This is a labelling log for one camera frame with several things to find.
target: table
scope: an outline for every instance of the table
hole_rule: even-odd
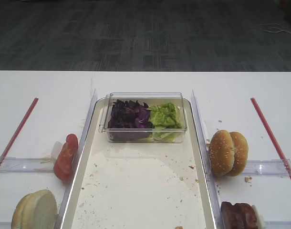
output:
[[[203,120],[236,123],[244,132],[249,140],[249,159],[279,159],[250,101],[255,97],[286,157],[291,159],[291,73],[0,71],[0,154],[35,97],[39,98],[38,104],[8,156],[44,157],[69,133],[80,138],[94,89],[98,98],[110,92],[162,91],[182,92],[189,100],[194,90]],[[62,198],[57,179],[51,186],[60,190],[56,198]]]

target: white cable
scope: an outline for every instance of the white cable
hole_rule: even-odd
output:
[[[277,23],[273,23],[273,24],[260,24],[260,30],[263,31],[263,32],[269,32],[269,33],[280,33],[280,32],[286,32],[286,33],[289,33],[291,34],[291,31],[288,31],[286,29],[284,29],[280,24],[277,24]],[[271,26],[271,27],[268,27],[268,28],[261,28],[261,26]]]

